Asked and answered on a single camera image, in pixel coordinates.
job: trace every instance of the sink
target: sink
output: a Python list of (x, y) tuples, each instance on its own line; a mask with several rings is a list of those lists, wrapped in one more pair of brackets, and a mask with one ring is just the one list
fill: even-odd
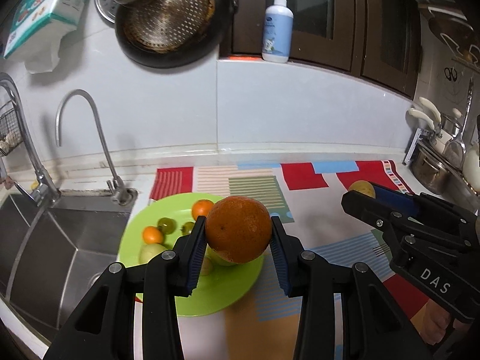
[(22, 195), (0, 207), (0, 293), (47, 340), (116, 261), (133, 204), (114, 204), (107, 191), (65, 191), (53, 207)]

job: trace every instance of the cabinet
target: cabinet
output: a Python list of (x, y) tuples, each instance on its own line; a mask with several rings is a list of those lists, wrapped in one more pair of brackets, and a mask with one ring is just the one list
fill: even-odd
[[(331, 67), (413, 97), (419, 60), (414, 0), (287, 0), (294, 14), (290, 58)], [(273, 0), (236, 0), (222, 56), (260, 55)]]

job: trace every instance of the frying pan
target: frying pan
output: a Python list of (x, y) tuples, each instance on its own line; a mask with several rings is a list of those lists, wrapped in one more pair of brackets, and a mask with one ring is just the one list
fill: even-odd
[(234, 4), (233, 0), (210, 0), (209, 13), (196, 33), (178, 47), (160, 51), (149, 48), (131, 36), (129, 23), (132, 22), (133, 13), (129, 11), (130, 9), (137, 8), (120, 5), (115, 16), (115, 33), (123, 52), (144, 66), (176, 68), (201, 59), (221, 42), (229, 28)]

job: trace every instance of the white tile wall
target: white tile wall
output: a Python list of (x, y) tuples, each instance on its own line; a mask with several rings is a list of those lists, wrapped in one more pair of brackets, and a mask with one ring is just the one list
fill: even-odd
[(350, 143), (405, 148), (410, 101), (321, 68), (218, 62), (218, 142)]
[[(452, 108), (455, 107), (464, 113), (469, 80), (472, 76), (474, 78), (472, 105), (464, 135), (464, 140), (468, 143), (475, 128), (476, 116), (480, 114), (480, 75), (452, 59), (451, 50), (433, 35), (428, 27), (428, 21), (423, 16), (421, 16), (421, 44), (423, 60), (415, 91), (415, 103), (418, 103), (419, 96), (423, 96), (431, 100), (440, 112), (453, 115)], [(457, 80), (448, 80), (445, 69), (455, 69)]]
[[(101, 152), (85, 100), (67, 105), (63, 146), (54, 144), (54, 118), (69, 91), (88, 91), (97, 103), (111, 151), (229, 144), (339, 143), (405, 149), (412, 127), (402, 96), (326, 69), (297, 64), (217, 61), (213, 52), (188, 67), (154, 70), (131, 62), (93, 0), (79, 28), (61, 43), (51, 73), (31, 75), (0, 60), (19, 88), (30, 131), (43, 161)], [(21, 167), (23, 149), (7, 158)]]

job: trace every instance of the orange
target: orange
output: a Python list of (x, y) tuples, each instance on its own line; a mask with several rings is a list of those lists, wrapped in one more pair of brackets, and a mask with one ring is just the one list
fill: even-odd
[(143, 229), (142, 238), (146, 244), (161, 244), (165, 237), (155, 226), (147, 226)]
[(255, 260), (272, 238), (268, 210), (255, 199), (229, 196), (215, 203), (205, 222), (208, 245), (225, 261)]
[(191, 217), (194, 220), (200, 215), (207, 216), (213, 207), (213, 202), (207, 199), (200, 199), (191, 207)]

